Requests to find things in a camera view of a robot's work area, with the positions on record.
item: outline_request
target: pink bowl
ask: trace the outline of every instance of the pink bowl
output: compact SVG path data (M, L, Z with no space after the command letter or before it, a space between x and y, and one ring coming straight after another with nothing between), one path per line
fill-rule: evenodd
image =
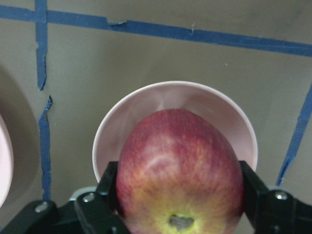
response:
M12 182L13 150L8 130L0 115L0 207L3 205Z
M109 161L119 159L133 128L146 116L163 109L185 109L213 124L230 142L237 158L253 170L258 147L247 116L229 97L189 81L165 81L135 90L121 99L102 120L93 144L93 169L99 181Z

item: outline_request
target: apple calyx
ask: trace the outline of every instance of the apple calyx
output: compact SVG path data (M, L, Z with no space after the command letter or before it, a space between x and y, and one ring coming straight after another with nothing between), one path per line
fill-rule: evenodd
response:
M169 225L176 228L178 232L190 227L194 223L194 219L183 216L172 215L169 219Z

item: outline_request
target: screw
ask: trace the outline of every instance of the screw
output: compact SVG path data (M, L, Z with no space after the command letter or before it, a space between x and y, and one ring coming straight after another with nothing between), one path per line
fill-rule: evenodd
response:
M46 201L44 201L35 207L35 212L41 213L41 212L45 211L48 207L49 207L49 204Z
M117 227L111 227L111 229L108 230L107 234L117 234Z
M275 192L275 197L278 200L287 200L287 198L288 198L287 193L285 193L283 191L276 191Z
M272 225L272 226L270 226L270 228L271 228L270 233L272 233L272 234L279 234L281 231L281 229L278 225Z
M95 199L94 193L89 193L82 198L84 202L90 202L93 201L94 199Z

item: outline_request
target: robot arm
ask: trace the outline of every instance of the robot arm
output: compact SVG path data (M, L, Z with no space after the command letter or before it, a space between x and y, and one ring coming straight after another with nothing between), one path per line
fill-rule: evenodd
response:
M245 161L244 212L254 234L311 234L312 206L290 193L269 190ZM130 234L116 214L118 162L110 162L94 192L57 208L52 201L26 205L0 234Z

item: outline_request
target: blue tape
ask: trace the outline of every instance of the blue tape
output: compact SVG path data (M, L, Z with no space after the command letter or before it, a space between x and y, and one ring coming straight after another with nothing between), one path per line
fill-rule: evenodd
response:
M50 200L51 198L50 126L47 119L47 111L51 108L52 104L53 102L50 96L38 121L38 126L40 130L40 155L42 167L43 200Z
M36 14L24 8L0 5L0 18L35 22Z
M46 82L46 54L48 50L47 1L35 0L37 53L37 86L43 90Z
M36 5L46 4L46 0L36 0ZM7 18L10 15L10 19L29 20L36 22L40 16L39 9L36 9L36 15L33 17L22 19L17 8L12 8L10 13L2 13L0 11L0 18ZM112 25L107 22L106 17L91 16L84 14L67 13L60 11L46 11L47 22L57 23L64 25L72 25L78 27L88 27L103 30L112 30L125 33L134 33L140 35L148 35L155 37L163 37L170 39L180 39L194 42L210 43L215 45L225 45L232 47L241 47L247 49L256 49L262 51L271 51L285 54L293 54L300 56L312 57L312 45L304 43L289 42L283 40L274 40L266 38L249 37L237 34L212 32L204 30L192 30L182 27L167 26L154 23L146 23L139 21L128 20L125 23L119 25ZM41 81L39 88L44 86L43 80Z
M312 112L312 84L310 86L309 92L301 108L301 111L297 120L297 124L294 130L294 133L292 135L291 142L289 144L283 165L279 172L279 175L276 181L277 186L280 186L283 183L286 171L289 169L289 167L291 166L293 160L295 159L297 155L303 134L306 130L306 127L308 125L308 122L311 116L311 112Z

